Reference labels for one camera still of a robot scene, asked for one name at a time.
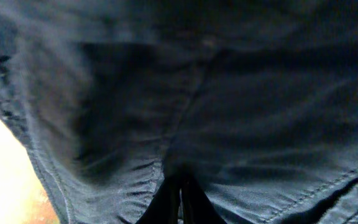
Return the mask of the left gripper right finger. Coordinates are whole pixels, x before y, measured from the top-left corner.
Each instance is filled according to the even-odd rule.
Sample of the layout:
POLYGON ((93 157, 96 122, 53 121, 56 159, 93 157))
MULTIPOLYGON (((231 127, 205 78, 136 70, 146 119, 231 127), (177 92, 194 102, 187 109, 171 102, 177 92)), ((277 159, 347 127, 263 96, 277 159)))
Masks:
POLYGON ((190 175, 181 181, 184 224, 227 224, 215 211, 199 183, 190 175))

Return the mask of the navy blue shorts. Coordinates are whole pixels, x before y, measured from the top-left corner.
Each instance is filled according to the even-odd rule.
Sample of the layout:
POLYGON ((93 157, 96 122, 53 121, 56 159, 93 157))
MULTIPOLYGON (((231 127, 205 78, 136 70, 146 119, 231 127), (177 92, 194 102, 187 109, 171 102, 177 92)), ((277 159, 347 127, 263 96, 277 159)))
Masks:
POLYGON ((226 223, 358 223, 358 1, 0 1, 0 119, 61 223, 192 176, 226 223))

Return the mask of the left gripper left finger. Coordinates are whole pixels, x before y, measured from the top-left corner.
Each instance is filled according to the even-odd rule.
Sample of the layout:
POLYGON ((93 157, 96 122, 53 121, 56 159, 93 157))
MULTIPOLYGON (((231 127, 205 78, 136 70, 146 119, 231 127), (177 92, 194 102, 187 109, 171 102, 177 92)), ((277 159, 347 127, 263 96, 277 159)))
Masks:
POLYGON ((177 224, 180 184, 176 177, 166 178, 150 205, 135 224, 177 224))

